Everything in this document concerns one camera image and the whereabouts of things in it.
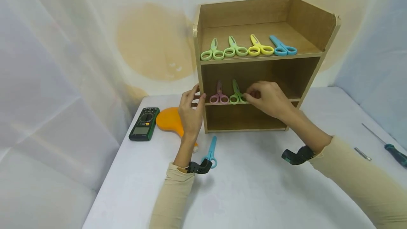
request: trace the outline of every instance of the green scissors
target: green scissors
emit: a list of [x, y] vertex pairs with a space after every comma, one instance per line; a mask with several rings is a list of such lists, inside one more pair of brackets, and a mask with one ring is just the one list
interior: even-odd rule
[[211, 58], [214, 60], [222, 60], [225, 57], [225, 53], [218, 50], [218, 40], [214, 38], [211, 43], [211, 49], [201, 53], [201, 60], [208, 61]]
[[233, 79], [232, 85], [233, 85], [233, 91], [235, 92], [235, 94], [230, 96], [230, 98], [229, 98], [230, 103], [236, 104], [238, 102], [246, 102], [246, 98], [240, 92], [239, 85], [237, 84], [235, 79]]
[[223, 52], [225, 53], [225, 57], [231, 58], [235, 54], [237, 54], [240, 57], [246, 56], [249, 51], [245, 47], [240, 47], [237, 46], [236, 40], [233, 38], [233, 36], [229, 36], [229, 48], [226, 48]]

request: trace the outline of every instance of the orange object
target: orange object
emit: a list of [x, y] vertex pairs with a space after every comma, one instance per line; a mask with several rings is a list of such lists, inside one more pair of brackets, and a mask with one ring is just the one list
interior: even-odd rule
[[[182, 128], [181, 118], [179, 117], [177, 107], [162, 110], [155, 119], [155, 122], [163, 131], [176, 132], [181, 138], [184, 136], [184, 128]], [[195, 143], [194, 152], [197, 150], [198, 144]]]

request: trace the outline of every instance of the pink scissors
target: pink scissors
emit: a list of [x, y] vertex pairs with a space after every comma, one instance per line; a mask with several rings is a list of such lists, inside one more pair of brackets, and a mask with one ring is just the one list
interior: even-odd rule
[[211, 96], [211, 98], [209, 98], [209, 102], [211, 104], [217, 104], [219, 102], [221, 102], [223, 104], [227, 104], [229, 102], [228, 96], [222, 94], [222, 82], [221, 81], [218, 81], [217, 94]]

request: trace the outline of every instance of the screwdriver handle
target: screwdriver handle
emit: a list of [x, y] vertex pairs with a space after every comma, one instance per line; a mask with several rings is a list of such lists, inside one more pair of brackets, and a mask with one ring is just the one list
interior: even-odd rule
[[384, 146], [384, 149], [386, 149], [390, 154], [396, 159], [396, 161], [401, 164], [402, 167], [407, 169], [407, 156], [398, 151], [394, 145], [388, 143]]

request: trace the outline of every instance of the wooden cabinet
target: wooden cabinet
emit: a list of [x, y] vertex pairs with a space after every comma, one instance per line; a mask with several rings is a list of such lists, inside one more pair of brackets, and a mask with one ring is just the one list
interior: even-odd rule
[[[267, 116], [251, 104], [211, 104], [218, 80], [223, 93], [233, 95], [232, 80], [244, 92], [256, 81], [276, 82], [289, 100], [301, 106], [311, 83], [340, 27], [340, 20], [303, 0], [247, 0], [200, 5], [193, 26], [195, 57], [201, 91], [207, 94], [205, 132], [245, 130], [287, 130], [278, 119]], [[212, 39], [218, 49], [228, 47], [229, 36], [238, 46], [252, 45], [254, 34], [262, 45], [276, 46], [269, 39], [274, 35], [287, 46], [295, 47], [296, 55], [249, 55], [223, 60], [202, 61], [201, 52], [209, 50]]]

